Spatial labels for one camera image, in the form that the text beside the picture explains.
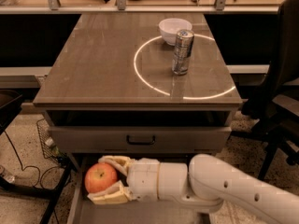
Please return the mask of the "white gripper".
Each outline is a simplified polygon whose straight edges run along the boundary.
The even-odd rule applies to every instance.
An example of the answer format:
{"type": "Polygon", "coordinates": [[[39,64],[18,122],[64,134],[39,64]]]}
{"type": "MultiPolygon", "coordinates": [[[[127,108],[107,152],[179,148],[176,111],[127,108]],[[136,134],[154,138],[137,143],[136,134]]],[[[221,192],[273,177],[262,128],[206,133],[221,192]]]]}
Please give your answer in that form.
{"type": "Polygon", "coordinates": [[[104,191],[89,193],[87,197],[94,204],[128,203],[132,200],[132,195],[140,202],[156,202],[158,200],[160,163],[157,160],[142,158],[137,161],[127,156],[105,155],[98,162],[108,163],[127,176],[126,182],[129,189],[121,181],[118,181],[104,191]]]}

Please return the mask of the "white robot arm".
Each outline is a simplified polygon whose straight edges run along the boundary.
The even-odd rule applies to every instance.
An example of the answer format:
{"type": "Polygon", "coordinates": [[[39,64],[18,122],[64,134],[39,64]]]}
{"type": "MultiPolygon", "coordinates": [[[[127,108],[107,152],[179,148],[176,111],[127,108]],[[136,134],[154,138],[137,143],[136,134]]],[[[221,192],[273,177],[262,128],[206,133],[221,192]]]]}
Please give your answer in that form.
{"type": "Polygon", "coordinates": [[[126,181],[90,192],[88,198],[95,204],[170,201],[209,214],[228,201],[269,224],[299,224],[298,196],[207,154],[192,157],[188,164],[125,156],[104,156],[98,161],[111,165],[126,181]]]}

